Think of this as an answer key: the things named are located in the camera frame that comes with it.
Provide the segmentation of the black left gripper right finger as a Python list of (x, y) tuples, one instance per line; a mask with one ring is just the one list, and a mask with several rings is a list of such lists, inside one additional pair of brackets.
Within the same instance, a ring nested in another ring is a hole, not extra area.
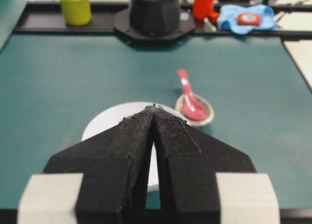
[(216, 173), (255, 173), (251, 158), (152, 107), (161, 209), (175, 224), (220, 223)]

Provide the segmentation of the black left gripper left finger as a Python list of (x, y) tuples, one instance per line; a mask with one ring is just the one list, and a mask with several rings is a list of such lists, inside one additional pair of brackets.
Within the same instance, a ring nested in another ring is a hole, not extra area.
[(154, 106), (51, 156), (43, 172), (82, 173), (75, 207), (80, 224), (121, 224), (146, 205)]

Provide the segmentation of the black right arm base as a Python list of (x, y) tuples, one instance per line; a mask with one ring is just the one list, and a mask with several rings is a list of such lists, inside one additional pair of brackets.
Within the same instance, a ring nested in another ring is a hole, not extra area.
[(130, 0), (116, 13), (114, 30), (137, 41), (173, 41), (195, 30), (179, 0)]

